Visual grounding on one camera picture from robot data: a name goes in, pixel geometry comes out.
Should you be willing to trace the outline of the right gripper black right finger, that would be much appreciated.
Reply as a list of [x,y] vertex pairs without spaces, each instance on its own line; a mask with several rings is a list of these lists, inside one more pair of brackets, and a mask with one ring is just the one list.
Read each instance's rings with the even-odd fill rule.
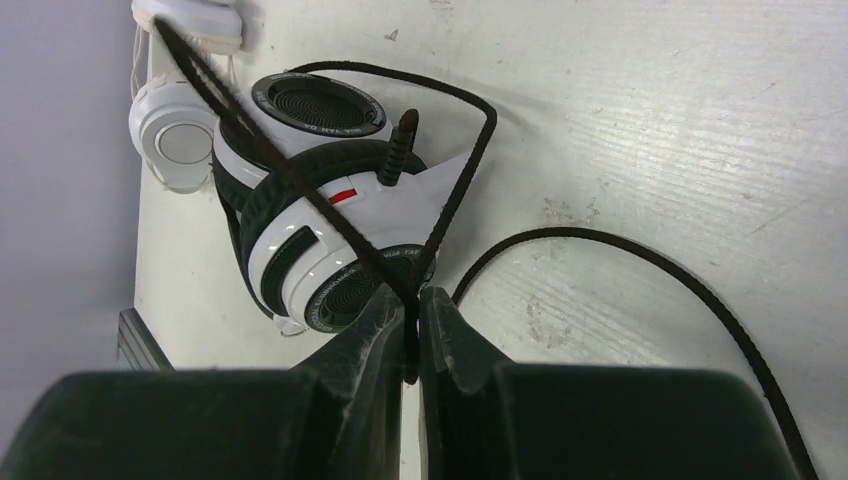
[[423,290],[420,327],[422,477],[508,478],[511,448],[493,373],[511,361],[440,287]]

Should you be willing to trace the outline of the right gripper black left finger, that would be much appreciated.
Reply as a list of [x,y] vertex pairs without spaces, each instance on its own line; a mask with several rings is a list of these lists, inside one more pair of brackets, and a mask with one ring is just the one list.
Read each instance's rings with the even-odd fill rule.
[[292,367],[312,381],[294,478],[398,478],[404,319],[382,286],[344,331]]

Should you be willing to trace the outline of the black and white headphones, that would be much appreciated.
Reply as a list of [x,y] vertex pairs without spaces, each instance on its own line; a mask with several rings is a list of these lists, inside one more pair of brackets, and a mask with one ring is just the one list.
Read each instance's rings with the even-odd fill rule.
[[[265,162],[273,171],[286,176],[300,190],[313,209],[350,244],[358,258],[365,263],[366,268],[371,270],[373,276],[386,283],[394,293],[399,295],[407,314],[416,317],[420,302],[414,296],[413,290],[420,286],[425,269],[433,262],[436,250],[443,242],[478,170],[497,126],[498,114],[495,107],[478,95],[455,85],[378,65],[354,61],[319,61],[296,67],[295,70],[298,73],[321,70],[352,71],[399,80],[455,97],[484,114],[485,121],[470,157],[461,166],[459,177],[425,242],[418,263],[409,278],[404,279],[389,270],[385,261],[378,256],[376,248],[365,236],[318,192],[315,182],[307,178],[304,170],[295,166],[292,160],[278,149],[253,116],[246,111],[231,88],[225,84],[202,55],[184,39],[172,23],[162,16],[156,16],[153,19],[153,27],[164,41],[181,73],[204,102],[218,115],[222,123],[241,141],[250,144],[258,159]],[[763,355],[738,318],[705,283],[655,250],[625,237],[590,228],[537,228],[508,237],[487,250],[462,277],[454,292],[455,298],[462,298],[482,268],[507,248],[531,240],[556,237],[590,240],[626,251],[663,270],[697,296],[722,323],[745,357],[777,421],[797,474],[802,479],[817,478],[818,473],[814,462],[787,399]]]

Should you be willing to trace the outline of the white wired headphones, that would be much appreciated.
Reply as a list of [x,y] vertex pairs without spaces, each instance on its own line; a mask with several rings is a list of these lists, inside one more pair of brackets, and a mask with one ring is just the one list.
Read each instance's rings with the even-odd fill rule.
[[190,194],[210,175],[216,116],[171,59],[153,20],[172,21],[206,58],[231,58],[242,44],[242,18],[234,1],[133,1],[130,8],[136,22],[132,143],[165,189]]

